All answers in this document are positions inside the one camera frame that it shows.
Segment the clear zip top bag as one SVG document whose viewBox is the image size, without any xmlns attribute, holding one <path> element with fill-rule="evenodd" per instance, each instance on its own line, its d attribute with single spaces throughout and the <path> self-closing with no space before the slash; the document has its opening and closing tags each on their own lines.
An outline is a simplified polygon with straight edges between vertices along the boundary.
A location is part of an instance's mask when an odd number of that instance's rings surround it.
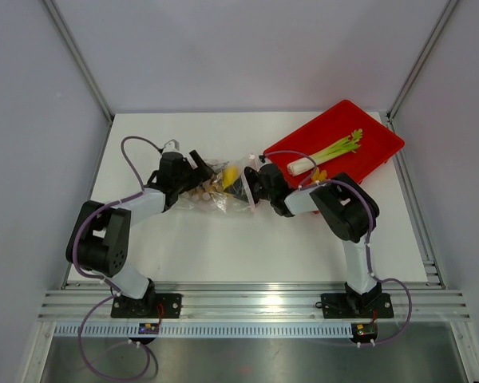
<svg viewBox="0 0 479 383">
<path fill-rule="evenodd" d="M 206 213 L 254 211 L 259 204 L 258 170 L 261 162 L 254 154 L 239 160 L 205 160 L 214 171 L 210 180 L 180 195 L 174 208 Z"/>
</svg>

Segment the yellow fake mango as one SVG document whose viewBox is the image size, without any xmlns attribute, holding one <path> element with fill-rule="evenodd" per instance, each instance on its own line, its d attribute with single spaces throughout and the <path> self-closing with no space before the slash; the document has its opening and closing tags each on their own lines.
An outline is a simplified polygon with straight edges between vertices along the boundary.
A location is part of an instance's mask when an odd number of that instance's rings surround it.
<svg viewBox="0 0 479 383">
<path fill-rule="evenodd" d="M 235 165 L 227 166 L 222 171 L 222 187 L 227 189 L 231 187 L 239 177 L 239 169 Z"/>
</svg>

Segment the fake brown grape bunch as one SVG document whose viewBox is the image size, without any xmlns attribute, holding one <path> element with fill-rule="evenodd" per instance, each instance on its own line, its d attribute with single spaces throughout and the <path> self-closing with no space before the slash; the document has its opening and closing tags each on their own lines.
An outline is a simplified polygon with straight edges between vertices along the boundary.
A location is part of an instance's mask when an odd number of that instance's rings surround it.
<svg viewBox="0 0 479 383">
<path fill-rule="evenodd" d="M 205 181 L 197 187 L 184 193 L 184 196 L 194 203 L 218 203 L 226 199 L 222 184 L 218 180 Z"/>
</svg>

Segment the fake green onion stalk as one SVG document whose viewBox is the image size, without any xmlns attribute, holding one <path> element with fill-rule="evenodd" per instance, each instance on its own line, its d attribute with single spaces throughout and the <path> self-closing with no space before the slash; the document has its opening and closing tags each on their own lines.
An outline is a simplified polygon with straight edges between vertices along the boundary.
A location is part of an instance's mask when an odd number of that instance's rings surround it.
<svg viewBox="0 0 479 383">
<path fill-rule="evenodd" d="M 320 164 L 324 164 L 339 156 L 349 152 L 356 152 L 360 148 L 360 141 L 363 137 L 363 130 L 356 129 L 350 135 L 335 141 L 328 147 L 301 159 L 290 162 L 287 165 L 287 171 L 291 176 L 299 176 L 304 172 L 310 171 Z"/>
</svg>

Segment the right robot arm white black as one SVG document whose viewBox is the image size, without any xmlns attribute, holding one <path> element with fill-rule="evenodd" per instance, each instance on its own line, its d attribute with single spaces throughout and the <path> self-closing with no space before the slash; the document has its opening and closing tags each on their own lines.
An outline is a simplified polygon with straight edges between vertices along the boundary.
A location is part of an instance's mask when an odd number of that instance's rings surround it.
<svg viewBox="0 0 479 383">
<path fill-rule="evenodd" d="M 347 277 L 344 292 L 322 294 L 315 306 L 323 311 L 324 318 L 376 318 L 384 301 L 381 283 L 369 268 L 368 247 L 379 208 L 346 173 L 312 186 L 292 188 L 275 164 L 265 164 L 259 170 L 228 166 L 221 172 L 221 186 L 245 202 L 266 200 L 282 217 L 319 212 L 342 240 Z"/>
</svg>

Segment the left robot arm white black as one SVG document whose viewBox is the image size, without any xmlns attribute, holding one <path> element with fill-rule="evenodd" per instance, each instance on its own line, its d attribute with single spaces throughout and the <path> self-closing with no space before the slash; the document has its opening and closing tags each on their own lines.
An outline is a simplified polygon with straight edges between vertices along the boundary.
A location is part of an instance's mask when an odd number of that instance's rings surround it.
<svg viewBox="0 0 479 383">
<path fill-rule="evenodd" d="M 89 200 L 81 207 L 66 258 L 79 275 L 108 285 L 114 318 L 179 316 L 180 296 L 158 295 L 155 282 L 128 261 L 129 237 L 133 226 L 165 213 L 181 194 L 214 176 L 197 151 L 189 155 L 175 149 L 163 152 L 158 169 L 138 193 L 110 203 Z"/>
</svg>

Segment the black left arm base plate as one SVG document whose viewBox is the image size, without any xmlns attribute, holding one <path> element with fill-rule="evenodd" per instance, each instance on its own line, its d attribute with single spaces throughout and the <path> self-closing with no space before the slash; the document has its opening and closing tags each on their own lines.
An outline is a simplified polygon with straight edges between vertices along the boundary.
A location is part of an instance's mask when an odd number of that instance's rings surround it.
<svg viewBox="0 0 479 383">
<path fill-rule="evenodd" d="M 113 300 L 110 316 L 121 319 L 177 319 L 182 307 L 181 294 L 156 293 L 153 299 L 132 299 L 120 296 Z"/>
</svg>

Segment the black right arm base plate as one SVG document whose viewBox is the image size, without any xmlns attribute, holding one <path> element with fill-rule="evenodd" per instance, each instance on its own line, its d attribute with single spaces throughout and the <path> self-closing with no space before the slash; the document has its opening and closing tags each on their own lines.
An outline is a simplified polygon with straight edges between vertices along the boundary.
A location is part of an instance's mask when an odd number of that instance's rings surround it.
<svg viewBox="0 0 479 383">
<path fill-rule="evenodd" d="M 325 319 L 389 319 L 394 309 L 387 293 L 376 297 L 355 298 L 347 293 L 322 294 L 315 307 L 323 312 Z"/>
</svg>

